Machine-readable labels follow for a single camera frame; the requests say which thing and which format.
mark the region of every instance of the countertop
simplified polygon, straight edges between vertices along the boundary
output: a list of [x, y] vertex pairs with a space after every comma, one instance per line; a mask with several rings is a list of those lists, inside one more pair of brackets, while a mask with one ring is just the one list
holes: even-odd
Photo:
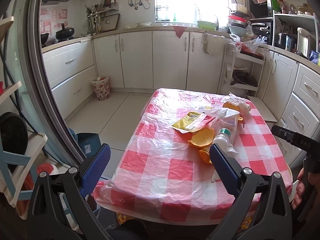
[[[129, 28], [129, 29], [119, 29], [119, 30], [114, 30], [114, 31], [106, 32], [106, 33], [96, 34], [96, 35], [93, 35], [93, 36], [75, 38], [75, 39], [72, 39], [72, 40], [69, 40], [69, 41], [59, 42], [59, 43], [56, 43], [56, 44], [53, 44], [53, 45], [50, 45], [50, 46], [42, 48], [42, 53], [45, 53], [45, 52], [48, 52], [48, 51], [50, 51], [52, 49], [57, 49], [57, 48], [60, 48], [60, 47], [63, 47], [63, 46], [69, 45], [69, 44], [73, 44], [73, 43], [76, 43], [76, 42], [89, 41], [91, 39], [101, 38], [101, 37], [110, 36], [110, 35], [116, 35], [116, 34], [120, 34], [120, 33], [141, 32], [141, 31], [174, 31], [174, 28], [173, 28], [173, 26], [149, 26], [149, 27], [136, 27], [136, 28]], [[220, 32], [220, 31], [207, 31], [207, 30], [204, 30], [204, 29], [192, 28], [192, 27], [186, 27], [185, 31], [197, 32], [197, 33], [205, 33], [205, 32], [207, 32], [207, 33], [212, 34], [212, 35], [219, 35], [219, 36], [224, 36], [224, 37], [228, 37], [229, 38], [229, 34], [223, 33], [223, 32]], [[298, 56], [298, 55], [296, 55], [294, 53], [291, 53], [291, 52], [289, 52], [287, 50], [280, 49], [280, 48], [277, 48], [277, 47], [274, 47], [274, 46], [270, 46], [270, 45], [266, 45], [266, 44], [264, 44], [264, 45], [262, 45], [260, 47], [275, 51], [275, 52], [280, 53], [282, 55], [285, 55], [285, 56], [287, 56], [289, 58], [292, 58], [292, 59], [302, 63], [303, 65], [311, 68], [312, 70], [314, 70], [318, 74], [320, 74], [320, 66], [318, 66], [317, 64], [315, 64], [315, 63], [313, 63], [313, 62], [311, 62], [311, 61], [309, 61], [309, 60], [307, 60], [307, 59], [305, 59], [303, 57], [300, 57], [300, 56]]]

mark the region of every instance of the bottle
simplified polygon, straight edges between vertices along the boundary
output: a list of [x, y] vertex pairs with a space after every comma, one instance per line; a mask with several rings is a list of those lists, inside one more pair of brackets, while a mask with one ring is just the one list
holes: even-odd
[[212, 144], [218, 144], [222, 151], [225, 151], [230, 143], [231, 132], [227, 128], [221, 128], [215, 136]]

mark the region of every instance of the floral trash can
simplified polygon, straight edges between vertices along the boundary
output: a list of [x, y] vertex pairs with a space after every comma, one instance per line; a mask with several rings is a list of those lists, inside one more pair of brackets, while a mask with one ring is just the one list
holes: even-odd
[[94, 93], [99, 101], [110, 98], [109, 77], [96, 77], [91, 80], [94, 88]]

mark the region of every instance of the plastic tablecloth cover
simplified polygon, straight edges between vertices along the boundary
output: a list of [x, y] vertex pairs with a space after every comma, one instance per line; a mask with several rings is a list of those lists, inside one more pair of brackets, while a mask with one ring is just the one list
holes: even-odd
[[[212, 183], [213, 165], [200, 158], [188, 143], [192, 134], [171, 127], [189, 111], [222, 107], [223, 96], [158, 89], [143, 110], [139, 125], [111, 180], [100, 181], [92, 195], [104, 208], [136, 218], [176, 225], [218, 224], [234, 201], [221, 180]], [[236, 160], [255, 173], [279, 171], [287, 192], [292, 175], [263, 118], [251, 104], [238, 124], [233, 143]], [[258, 203], [253, 198], [249, 211]]]

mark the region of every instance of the drawer handle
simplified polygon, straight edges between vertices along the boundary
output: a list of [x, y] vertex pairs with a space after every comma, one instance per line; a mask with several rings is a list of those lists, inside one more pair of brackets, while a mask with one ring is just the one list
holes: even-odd
[[195, 41], [196, 41], [196, 39], [192, 38], [192, 52], [195, 51]]
[[307, 87], [307, 89], [311, 90], [312, 92], [314, 92], [318, 96], [318, 92], [313, 90], [312, 87], [310, 87], [307, 83], [304, 82], [304, 85]]
[[76, 94], [76, 93], [78, 93], [78, 92], [81, 91], [81, 90], [82, 90], [82, 87], [80, 87], [80, 89], [77, 90], [76, 92], [74, 92], [73, 94]]
[[295, 118], [295, 120], [301, 124], [302, 128], [304, 128], [304, 124], [302, 122], [300, 122], [299, 118], [296, 116], [296, 114], [293, 112], [293, 117]]
[[117, 49], [117, 40], [115, 40], [115, 48], [116, 48], [116, 52], [118, 52], [118, 49]]
[[73, 58], [72, 60], [67, 61], [66, 64], [69, 64], [69, 63], [71, 63], [71, 62], [73, 62], [73, 61], [75, 61], [75, 60], [76, 60], [76, 59]]
[[287, 149], [283, 146], [283, 143], [282, 143], [281, 139], [279, 139], [279, 142], [281, 144], [281, 147], [285, 150], [285, 153], [287, 153]]

